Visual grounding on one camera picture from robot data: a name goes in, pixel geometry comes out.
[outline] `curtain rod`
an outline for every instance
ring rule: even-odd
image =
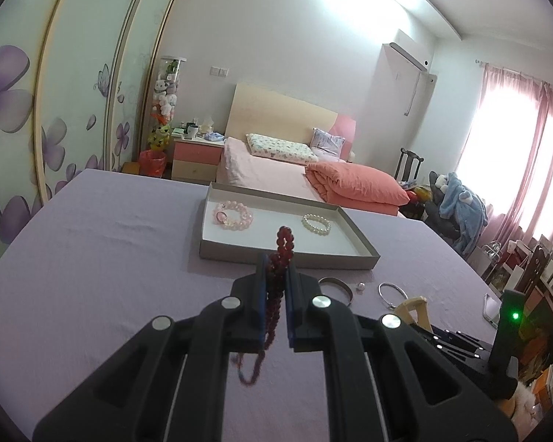
[[[506,68],[506,67],[503,67],[503,66],[497,66],[493,63],[488,63],[486,61],[482,61],[482,60],[475,60],[475,63],[477,63],[480,67],[483,67],[485,66],[486,64],[490,64],[491,66],[493,67],[496,67],[498,69],[503,69],[503,70],[506,70],[506,71],[510,71],[511,73],[514,73],[516,75],[521,75],[521,76],[525,76],[526,78],[530,78],[538,83],[542,83],[544,85],[549,85],[551,88],[553,88],[553,85],[550,84],[549,82],[547,81],[544,81],[543,79],[540,79],[540,78],[537,78],[536,76],[532,76],[532,75],[527,75],[526,73],[522,73],[521,71],[516,71],[516,70],[513,70],[513,69],[509,69],[509,68]]]

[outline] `curtain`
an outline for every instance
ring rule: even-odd
[[[457,174],[488,205],[479,245],[553,243],[553,87],[486,64]]]

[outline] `headboard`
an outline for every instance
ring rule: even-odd
[[[309,144],[313,128],[320,128],[346,138],[340,155],[346,159],[354,141],[354,127],[355,122],[349,116],[274,91],[238,83],[225,136],[246,141],[246,134],[257,133]]]

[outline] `nightstand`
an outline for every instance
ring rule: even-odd
[[[223,141],[174,139],[172,179],[190,183],[215,181],[217,166],[223,152]]]

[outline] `smartphone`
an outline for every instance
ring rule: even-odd
[[[495,301],[489,294],[484,296],[484,319],[487,320],[496,329],[500,322],[501,301]]]

